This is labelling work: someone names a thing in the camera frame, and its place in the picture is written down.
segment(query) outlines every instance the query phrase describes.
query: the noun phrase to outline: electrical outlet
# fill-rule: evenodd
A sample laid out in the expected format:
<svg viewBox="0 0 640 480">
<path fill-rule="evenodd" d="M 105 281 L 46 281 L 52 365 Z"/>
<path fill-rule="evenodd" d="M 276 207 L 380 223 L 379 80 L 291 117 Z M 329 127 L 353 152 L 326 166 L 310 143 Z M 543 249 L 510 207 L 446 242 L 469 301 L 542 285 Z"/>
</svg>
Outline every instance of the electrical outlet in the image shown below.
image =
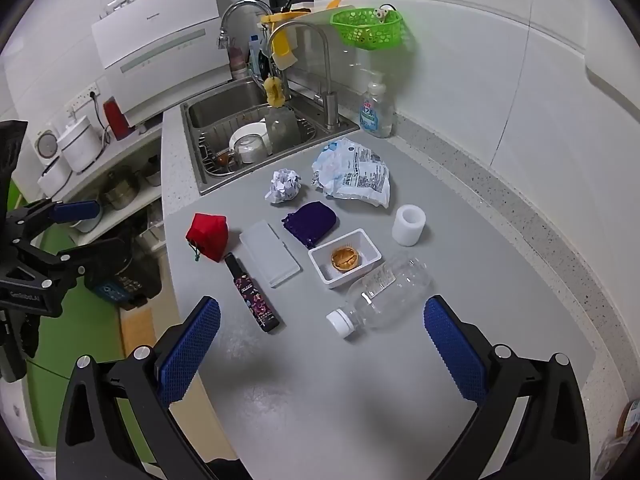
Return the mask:
<svg viewBox="0 0 640 480">
<path fill-rule="evenodd" d="M 66 111 L 71 115 L 73 112 L 77 112 L 80 108 L 82 108 L 85 104 L 91 102 L 91 96 L 89 95 L 91 92 L 95 92 L 95 95 L 100 95 L 100 90 L 98 89 L 98 85 L 96 83 L 91 83 L 87 88 L 82 90 L 76 97 L 71 99 L 66 104 Z"/>
</svg>

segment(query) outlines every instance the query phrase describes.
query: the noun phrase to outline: dish soap bottle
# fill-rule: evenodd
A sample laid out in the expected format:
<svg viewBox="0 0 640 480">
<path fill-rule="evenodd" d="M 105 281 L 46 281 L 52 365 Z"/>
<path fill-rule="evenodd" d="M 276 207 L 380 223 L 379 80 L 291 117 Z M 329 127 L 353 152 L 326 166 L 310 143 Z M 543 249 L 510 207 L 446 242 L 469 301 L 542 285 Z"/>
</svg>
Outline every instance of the dish soap bottle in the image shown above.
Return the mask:
<svg viewBox="0 0 640 480">
<path fill-rule="evenodd" d="M 368 90 L 360 106 L 360 127 L 374 137 L 385 139 L 391 135 L 394 124 L 394 104 L 386 93 L 382 74 L 375 70 L 366 70 L 371 75 Z"/>
</svg>

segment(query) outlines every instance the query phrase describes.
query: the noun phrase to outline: speckled countertop edge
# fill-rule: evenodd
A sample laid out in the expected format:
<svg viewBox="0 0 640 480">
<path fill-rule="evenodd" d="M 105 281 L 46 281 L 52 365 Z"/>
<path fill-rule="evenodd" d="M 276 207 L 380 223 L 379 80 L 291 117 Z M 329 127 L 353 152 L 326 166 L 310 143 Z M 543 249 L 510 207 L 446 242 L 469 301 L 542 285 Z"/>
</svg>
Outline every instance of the speckled countertop edge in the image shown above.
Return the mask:
<svg viewBox="0 0 640 480">
<path fill-rule="evenodd" d="M 305 89 L 297 88 L 302 93 Z M 338 90 L 340 113 L 357 120 L 360 97 Z M 591 463 L 615 431 L 629 398 L 640 396 L 640 367 L 625 328 L 578 254 L 517 192 L 466 153 L 408 118 L 398 116 L 388 140 L 473 206 L 536 269 L 595 350 L 581 389 L 590 434 Z M 168 216 L 200 198 L 179 107 L 164 113 L 162 206 Z"/>
</svg>

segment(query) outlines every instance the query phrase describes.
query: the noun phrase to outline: purple velvet pouch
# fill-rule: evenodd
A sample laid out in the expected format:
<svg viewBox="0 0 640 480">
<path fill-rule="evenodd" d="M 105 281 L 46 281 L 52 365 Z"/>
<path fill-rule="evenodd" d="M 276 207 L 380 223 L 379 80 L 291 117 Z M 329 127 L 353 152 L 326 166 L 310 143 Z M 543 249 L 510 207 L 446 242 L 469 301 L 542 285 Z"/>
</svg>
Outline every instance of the purple velvet pouch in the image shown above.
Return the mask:
<svg viewBox="0 0 640 480">
<path fill-rule="evenodd" d="M 313 249 L 336 221 L 335 213 L 322 202 L 310 202 L 295 213 L 289 213 L 282 223 L 307 249 Z"/>
</svg>

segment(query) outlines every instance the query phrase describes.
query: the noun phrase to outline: small figurine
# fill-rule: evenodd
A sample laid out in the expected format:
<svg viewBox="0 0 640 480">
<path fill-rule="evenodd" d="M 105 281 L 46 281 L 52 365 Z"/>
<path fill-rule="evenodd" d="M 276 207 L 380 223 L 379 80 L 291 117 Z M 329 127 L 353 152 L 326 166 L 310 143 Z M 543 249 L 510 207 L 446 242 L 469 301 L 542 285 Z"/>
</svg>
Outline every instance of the small figurine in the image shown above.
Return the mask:
<svg viewBox="0 0 640 480">
<path fill-rule="evenodd" d="M 380 23 L 384 23 L 386 20 L 386 16 L 389 13 L 389 9 L 376 9 L 376 16 L 378 17 L 378 19 L 380 20 Z"/>
</svg>

